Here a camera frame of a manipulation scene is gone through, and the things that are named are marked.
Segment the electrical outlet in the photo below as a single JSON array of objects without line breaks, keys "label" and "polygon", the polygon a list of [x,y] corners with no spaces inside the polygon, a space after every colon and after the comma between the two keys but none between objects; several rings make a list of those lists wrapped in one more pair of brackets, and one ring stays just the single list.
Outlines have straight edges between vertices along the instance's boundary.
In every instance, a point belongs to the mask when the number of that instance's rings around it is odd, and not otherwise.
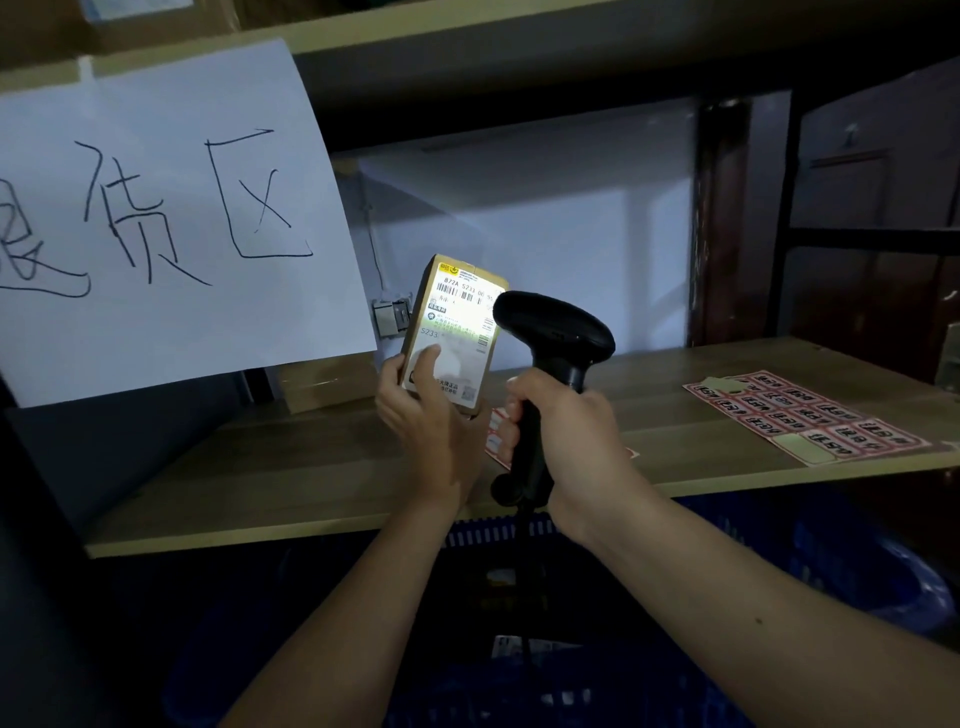
[{"label": "electrical outlet", "polygon": [[410,326],[410,298],[396,301],[374,301],[373,320],[376,332],[381,339],[403,336]]}]

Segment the black scanner handle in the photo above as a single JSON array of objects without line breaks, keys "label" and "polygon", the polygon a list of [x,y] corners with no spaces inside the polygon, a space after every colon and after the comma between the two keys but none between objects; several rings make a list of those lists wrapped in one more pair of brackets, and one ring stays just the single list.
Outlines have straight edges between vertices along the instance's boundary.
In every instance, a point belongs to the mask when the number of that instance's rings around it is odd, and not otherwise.
[{"label": "black scanner handle", "polygon": [[[534,366],[566,384],[574,392],[579,394],[584,391],[584,371],[570,366],[566,361],[544,358],[535,360]],[[543,454],[540,410],[531,401],[525,401],[521,405],[523,416],[519,422],[520,440],[514,448],[511,477],[493,483],[496,489],[493,499],[502,505],[517,505],[523,502],[527,507],[542,508],[550,499],[553,476],[547,468]],[[508,487],[511,489],[510,493],[505,490]]]},{"label": "black scanner handle", "polygon": [[[584,391],[590,365],[609,359],[615,349],[610,330],[598,319],[570,303],[535,293],[502,293],[493,304],[493,318],[530,347],[535,368],[577,393]],[[543,456],[540,411],[530,401],[522,406],[512,467],[493,482],[492,495],[500,505],[532,513],[550,499],[553,477]]]},{"label": "black scanner handle", "polygon": [[541,508],[550,499],[553,490],[553,477],[546,467],[543,456],[543,439],[540,437],[540,411],[530,401],[523,403],[523,417],[520,418],[520,440],[514,448],[514,460],[510,468],[513,482],[511,505],[526,501],[532,508]]}]

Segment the white paper sign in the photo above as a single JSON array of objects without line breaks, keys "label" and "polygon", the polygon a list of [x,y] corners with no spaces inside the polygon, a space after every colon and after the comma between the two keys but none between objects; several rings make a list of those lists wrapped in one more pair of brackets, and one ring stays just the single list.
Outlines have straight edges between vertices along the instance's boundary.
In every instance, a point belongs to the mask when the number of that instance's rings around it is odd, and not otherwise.
[{"label": "white paper sign", "polygon": [[282,41],[0,96],[0,372],[21,406],[375,348]]}]

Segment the red label sticker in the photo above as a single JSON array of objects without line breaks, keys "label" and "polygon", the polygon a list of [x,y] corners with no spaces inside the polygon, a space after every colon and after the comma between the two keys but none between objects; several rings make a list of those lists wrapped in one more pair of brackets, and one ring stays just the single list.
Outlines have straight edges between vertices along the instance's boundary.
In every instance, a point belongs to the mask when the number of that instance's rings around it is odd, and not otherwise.
[{"label": "red label sticker", "polygon": [[776,412],[771,412],[769,415],[767,415],[767,419],[777,423],[781,427],[785,427],[792,432],[796,432],[797,430],[801,429],[809,429],[810,427],[808,423],[805,423],[799,417],[793,417],[793,413],[789,410],[783,411],[782,409],[778,409]]},{"label": "red label sticker", "polygon": [[778,404],[781,407],[796,407],[799,402],[791,400],[783,392],[760,392],[760,397],[763,397],[767,401],[771,401],[773,404]]},{"label": "red label sticker", "polygon": [[762,392],[763,387],[760,387],[754,384],[748,376],[731,376],[730,379],[740,382],[741,384],[746,384],[747,389],[751,392]]},{"label": "red label sticker", "polygon": [[702,398],[705,399],[705,400],[719,400],[719,399],[720,399],[719,393],[715,392],[714,390],[710,389],[709,387],[705,387],[703,384],[696,384],[696,385],[690,387],[690,391],[691,391],[693,394],[697,395],[697,397],[702,397]]},{"label": "red label sticker", "polygon": [[735,417],[739,417],[740,415],[754,414],[749,409],[744,409],[741,405],[737,404],[733,400],[711,400],[710,404],[717,409],[722,409],[729,415],[734,415]]},{"label": "red label sticker", "polygon": [[746,425],[750,429],[759,432],[764,437],[776,437],[777,435],[785,434],[787,431],[782,427],[774,425],[767,418],[761,417],[760,415],[747,415],[746,417],[738,417],[737,421],[742,425]]},{"label": "red label sticker", "polygon": [[814,409],[830,415],[834,420],[860,420],[863,415],[859,415],[851,409],[845,409],[833,401],[823,401],[813,405]]},{"label": "red label sticker", "polygon": [[828,435],[822,430],[809,430],[808,432],[801,432],[800,436],[805,437],[811,443],[816,443],[827,452],[832,452],[841,460],[859,457],[861,454],[860,451],[854,449],[853,446],[848,445],[839,438]]},{"label": "red label sticker", "polygon": [[746,394],[746,395],[737,395],[737,401],[742,402],[749,406],[751,409],[755,409],[757,412],[773,412],[774,408],[772,404],[768,404],[763,401],[757,395]]},{"label": "red label sticker", "polygon": [[844,442],[857,446],[864,452],[886,452],[887,450],[892,449],[890,445],[881,443],[876,438],[864,434],[853,425],[835,425],[833,427],[828,427],[827,432],[836,435]]},{"label": "red label sticker", "polygon": [[769,372],[757,372],[756,374],[752,374],[751,378],[757,384],[762,384],[767,389],[783,389],[788,386],[785,381],[777,379]]},{"label": "red label sticker", "polygon": [[918,446],[929,445],[926,440],[919,437],[908,435],[906,432],[892,427],[882,420],[864,420],[855,424],[855,427],[868,435],[876,437],[884,443],[888,443],[897,449],[915,448]]},{"label": "red label sticker", "polygon": [[791,415],[796,415],[801,420],[809,422],[815,427],[821,427],[823,425],[836,425],[836,420],[832,417],[828,417],[823,412],[818,412],[811,407],[794,407],[790,410]]},{"label": "red label sticker", "polygon": [[820,401],[821,399],[815,394],[807,392],[805,389],[801,389],[800,387],[787,387],[783,390],[783,393],[787,397],[798,401],[800,404],[812,404],[813,402]]}]

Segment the shelf board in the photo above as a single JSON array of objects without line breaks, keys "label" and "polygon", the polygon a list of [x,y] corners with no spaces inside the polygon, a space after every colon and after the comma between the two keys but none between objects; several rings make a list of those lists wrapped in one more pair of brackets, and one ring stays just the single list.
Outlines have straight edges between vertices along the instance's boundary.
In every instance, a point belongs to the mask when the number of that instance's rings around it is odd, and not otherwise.
[{"label": "shelf board", "polygon": [[[817,468],[697,400],[681,385],[767,369],[935,445]],[[512,373],[491,375],[500,403]],[[960,466],[960,398],[792,338],[627,354],[592,368],[636,466],[671,497]],[[379,527],[403,479],[396,437],[368,400],[296,416],[254,409],[217,430],[93,524],[90,556],[123,556]],[[511,512],[492,501],[489,458],[461,519]]]},{"label": "shelf board", "polygon": [[[94,71],[279,37],[316,108],[351,109],[795,48],[949,7],[946,0],[421,0],[119,53],[95,59]],[[76,79],[76,63],[56,63],[0,75],[0,91]]]}]

